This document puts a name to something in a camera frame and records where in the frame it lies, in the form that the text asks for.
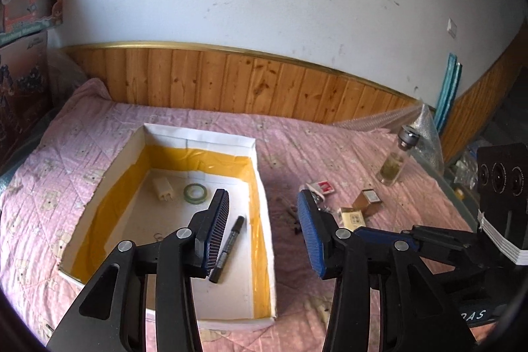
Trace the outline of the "dark robot toy box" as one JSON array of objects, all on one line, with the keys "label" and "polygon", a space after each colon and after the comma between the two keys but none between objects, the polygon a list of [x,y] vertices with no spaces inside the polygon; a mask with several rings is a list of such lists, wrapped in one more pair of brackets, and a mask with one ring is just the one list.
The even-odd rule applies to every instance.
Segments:
[{"label": "dark robot toy box", "polygon": [[5,162],[51,107],[48,34],[1,48],[1,161]]}]

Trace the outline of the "white cardboard box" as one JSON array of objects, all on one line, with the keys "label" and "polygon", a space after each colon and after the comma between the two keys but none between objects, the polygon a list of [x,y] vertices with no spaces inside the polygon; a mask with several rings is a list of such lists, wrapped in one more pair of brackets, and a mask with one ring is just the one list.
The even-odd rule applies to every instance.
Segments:
[{"label": "white cardboard box", "polygon": [[[152,185],[166,177],[175,191],[160,201]],[[81,287],[122,240],[146,245],[183,228],[208,207],[187,203],[183,189],[200,183],[229,194],[226,227],[238,216],[244,227],[219,283],[193,280],[199,324],[204,329],[260,330],[275,322],[277,293],[269,207],[259,176],[257,144],[244,136],[144,124],[104,173],[63,252],[59,271]]]}]

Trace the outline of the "white wall socket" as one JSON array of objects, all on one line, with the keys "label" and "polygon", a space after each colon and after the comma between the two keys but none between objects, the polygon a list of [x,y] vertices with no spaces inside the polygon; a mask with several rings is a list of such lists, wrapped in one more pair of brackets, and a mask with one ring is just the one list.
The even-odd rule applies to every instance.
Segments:
[{"label": "white wall socket", "polygon": [[446,31],[451,38],[456,38],[457,25],[451,18],[448,19]]}]

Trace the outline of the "teal plastic strips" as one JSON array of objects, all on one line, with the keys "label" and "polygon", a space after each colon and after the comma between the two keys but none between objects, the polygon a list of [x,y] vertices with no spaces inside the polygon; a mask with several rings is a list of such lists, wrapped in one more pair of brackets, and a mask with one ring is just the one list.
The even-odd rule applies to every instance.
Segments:
[{"label": "teal plastic strips", "polygon": [[447,119],[453,107],[463,66],[458,62],[457,56],[450,53],[447,58],[446,73],[440,90],[440,96],[434,113],[434,124],[441,135],[446,127]]}]

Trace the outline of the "red toy package box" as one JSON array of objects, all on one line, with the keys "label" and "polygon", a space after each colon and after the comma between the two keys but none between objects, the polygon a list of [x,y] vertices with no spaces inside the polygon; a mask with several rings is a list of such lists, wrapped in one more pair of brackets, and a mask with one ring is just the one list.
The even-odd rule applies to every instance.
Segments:
[{"label": "red toy package box", "polygon": [[1,0],[1,46],[63,22],[64,0]]}]

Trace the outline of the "pink quilted bed cover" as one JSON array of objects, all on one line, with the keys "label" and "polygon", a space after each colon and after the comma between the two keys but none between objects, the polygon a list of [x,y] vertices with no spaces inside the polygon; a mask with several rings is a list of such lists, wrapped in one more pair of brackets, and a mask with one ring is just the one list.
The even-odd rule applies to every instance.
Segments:
[{"label": "pink quilted bed cover", "polygon": [[97,79],[78,88],[37,149],[1,196],[1,288],[24,322],[48,340],[79,290],[62,278],[62,252],[106,169],[145,123],[232,133],[255,139],[275,254],[278,319],[256,332],[207,332],[206,351],[318,351],[334,285],[310,266],[290,215],[301,185],[326,180],[331,209],[349,206],[365,188],[382,204],[368,218],[375,229],[414,225],[463,230],[466,222],[435,179],[415,162],[396,184],[375,174],[392,136],[353,132],[286,118],[155,108],[114,102]]}]

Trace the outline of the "black marker pen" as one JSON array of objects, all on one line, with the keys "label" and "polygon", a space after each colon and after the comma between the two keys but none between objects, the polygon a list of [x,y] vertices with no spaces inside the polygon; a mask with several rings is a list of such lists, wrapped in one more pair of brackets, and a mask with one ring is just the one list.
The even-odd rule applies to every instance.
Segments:
[{"label": "black marker pen", "polygon": [[212,272],[209,276],[209,281],[212,283],[219,283],[220,277],[225,269],[227,259],[229,258],[229,255],[233,251],[233,248],[235,246],[235,242],[238,239],[238,236],[240,235],[241,229],[244,227],[245,218],[243,216],[238,216],[235,224],[231,228],[231,231],[229,232],[228,238],[225,242],[225,246],[222,248],[222,251],[219,255],[219,258],[216,261],[216,265],[214,266]]}]

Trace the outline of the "glass tea bottle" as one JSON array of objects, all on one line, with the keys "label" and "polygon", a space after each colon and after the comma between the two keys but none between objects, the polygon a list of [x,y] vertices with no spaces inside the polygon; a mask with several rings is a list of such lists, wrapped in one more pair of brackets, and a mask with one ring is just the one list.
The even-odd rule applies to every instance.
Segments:
[{"label": "glass tea bottle", "polygon": [[376,175],[379,182],[386,186],[396,182],[420,138],[420,133],[414,127],[403,125],[400,128]]}]

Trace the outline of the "green tape roll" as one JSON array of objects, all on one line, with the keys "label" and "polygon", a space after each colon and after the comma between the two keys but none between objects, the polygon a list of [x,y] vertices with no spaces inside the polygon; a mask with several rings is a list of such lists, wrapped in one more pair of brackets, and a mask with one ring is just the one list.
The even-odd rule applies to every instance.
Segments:
[{"label": "green tape roll", "polygon": [[190,183],[183,189],[184,200],[192,205],[200,205],[208,198],[208,190],[200,183]]}]

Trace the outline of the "clear plastic bag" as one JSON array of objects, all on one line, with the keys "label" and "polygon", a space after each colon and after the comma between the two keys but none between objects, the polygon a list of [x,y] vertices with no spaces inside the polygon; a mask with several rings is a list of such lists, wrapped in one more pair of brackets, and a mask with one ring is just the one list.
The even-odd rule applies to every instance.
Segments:
[{"label": "clear plastic bag", "polygon": [[440,144],[440,135],[436,129],[430,107],[420,104],[420,110],[411,126],[419,133],[416,152],[434,171],[440,175],[444,173],[444,160]]}]

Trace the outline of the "red staples box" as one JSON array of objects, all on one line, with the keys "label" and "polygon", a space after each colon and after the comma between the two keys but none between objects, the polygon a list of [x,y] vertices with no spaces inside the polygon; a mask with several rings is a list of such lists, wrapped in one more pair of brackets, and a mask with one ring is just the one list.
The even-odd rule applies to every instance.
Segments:
[{"label": "red staples box", "polygon": [[307,182],[306,187],[309,188],[309,190],[312,191],[313,193],[316,193],[322,197],[325,197],[327,195],[330,195],[336,192],[333,185],[327,180]]}]

